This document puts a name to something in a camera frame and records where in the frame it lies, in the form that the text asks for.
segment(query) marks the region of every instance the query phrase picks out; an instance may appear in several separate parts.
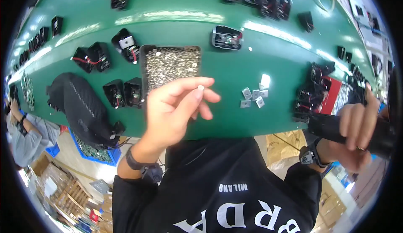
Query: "black t-shirt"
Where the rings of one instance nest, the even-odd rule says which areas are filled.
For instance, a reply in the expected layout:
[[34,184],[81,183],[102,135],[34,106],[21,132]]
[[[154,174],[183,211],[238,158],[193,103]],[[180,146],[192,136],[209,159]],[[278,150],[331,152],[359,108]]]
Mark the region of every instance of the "black t-shirt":
[[297,163],[285,180],[253,138],[182,142],[167,150],[161,184],[115,177],[114,233],[310,232],[322,178]]

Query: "white cable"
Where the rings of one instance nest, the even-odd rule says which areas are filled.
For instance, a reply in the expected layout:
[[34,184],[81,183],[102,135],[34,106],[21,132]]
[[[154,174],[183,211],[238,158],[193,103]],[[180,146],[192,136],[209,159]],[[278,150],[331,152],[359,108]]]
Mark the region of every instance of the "white cable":
[[324,9],[326,12],[332,12],[335,9],[335,0],[333,0],[332,7],[330,7],[329,9],[326,9],[320,0],[317,1],[319,2],[318,6]]

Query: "green table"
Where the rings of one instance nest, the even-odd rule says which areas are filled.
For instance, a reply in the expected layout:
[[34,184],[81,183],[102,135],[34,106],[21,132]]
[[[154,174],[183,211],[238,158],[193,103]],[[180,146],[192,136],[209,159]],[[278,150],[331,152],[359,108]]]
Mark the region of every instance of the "green table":
[[[42,26],[50,26],[55,15],[64,18],[62,34],[49,37],[11,81],[19,81],[25,70],[34,87],[32,114],[68,125],[63,113],[54,113],[47,105],[45,87],[63,72],[83,76],[108,108],[110,122],[120,120],[126,127],[124,135],[139,137],[145,129],[143,110],[114,109],[102,89],[114,79],[125,82],[141,77],[139,65],[126,62],[110,42],[120,29],[127,28],[141,45],[201,47],[201,75],[215,78],[212,88],[222,100],[210,105],[213,120],[199,118],[189,126],[187,138],[244,137],[300,129],[304,125],[291,120],[291,105],[310,62],[336,60],[332,77],[345,80],[349,66],[338,60],[336,51],[342,45],[353,53],[353,63],[360,66],[372,85],[375,78],[365,46],[340,4],[336,2],[335,9],[326,13],[315,0],[292,1],[290,19],[276,21],[260,17],[256,8],[221,0],[129,0],[126,11],[112,10],[110,0],[40,0],[15,41],[10,54],[15,61],[11,59],[9,65],[17,62],[19,54],[27,49],[28,40]],[[325,7],[331,7],[332,0],[321,1]],[[305,32],[297,20],[297,13],[305,11],[312,12],[316,28],[312,33]],[[222,50],[211,45],[210,33],[217,24],[244,28],[241,50]],[[70,58],[77,47],[89,47],[96,41],[108,44],[112,65],[103,73],[93,70],[87,74]],[[259,109],[252,103],[250,108],[240,108],[241,90],[258,89],[263,73],[271,77],[264,107]],[[22,109],[31,112],[21,102]]]

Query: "blue crate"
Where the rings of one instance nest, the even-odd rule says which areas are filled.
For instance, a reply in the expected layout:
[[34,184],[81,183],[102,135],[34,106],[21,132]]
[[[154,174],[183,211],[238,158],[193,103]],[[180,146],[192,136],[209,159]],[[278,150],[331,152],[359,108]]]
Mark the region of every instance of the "blue crate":
[[48,147],[46,148],[46,151],[48,154],[50,154],[53,158],[56,157],[56,155],[60,152],[60,148],[57,145],[57,143],[53,147]]
[[118,164],[118,160],[119,160],[119,158],[120,158],[120,155],[122,154],[122,152],[120,151],[120,148],[109,149],[109,150],[108,150],[108,154],[109,154],[109,156],[110,156],[110,158],[111,158],[111,160],[112,160],[111,163],[98,160],[98,159],[93,158],[93,157],[91,157],[91,156],[85,156],[85,155],[83,154],[83,152],[80,150],[80,146],[78,145],[77,140],[75,139],[75,137],[74,137],[74,135],[73,135],[73,132],[70,130],[70,128],[68,128],[68,131],[70,132],[71,138],[73,139],[74,144],[76,145],[77,150],[78,150],[78,152],[80,153],[80,155],[81,155],[82,158],[84,158],[84,159],[86,159],[86,160],[91,160],[91,161],[94,161],[94,162],[98,162],[98,163],[101,163],[101,164],[109,165],[109,166],[116,166],[116,165]]

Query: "hand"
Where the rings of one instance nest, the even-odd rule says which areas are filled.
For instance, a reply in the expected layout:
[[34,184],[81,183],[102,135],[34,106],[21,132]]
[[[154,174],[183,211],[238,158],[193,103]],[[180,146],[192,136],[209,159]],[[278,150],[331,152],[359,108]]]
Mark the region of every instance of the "hand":
[[143,136],[153,147],[165,148],[178,143],[186,133],[189,119],[198,112],[206,120],[213,118],[209,102],[219,102],[221,97],[210,87],[213,78],[189,77],[169,82],[152,90],[147,99],[147,130]]
[[380,102],[371,92],[369,83],[365,85],[365,99],[365,107],[362,104],[347,104],[340,110],[339,131],[347,138],[346,144],[321,140],[318,153],[322,162],[339,161],[351,172],[360,172],[371,162],[371,154],[365,149],[374,133]]
[[16,116],[17,113],[20,113],[20,108],[18,106],[17,100],[16,99],[12,99],[11,100],[11,113]]

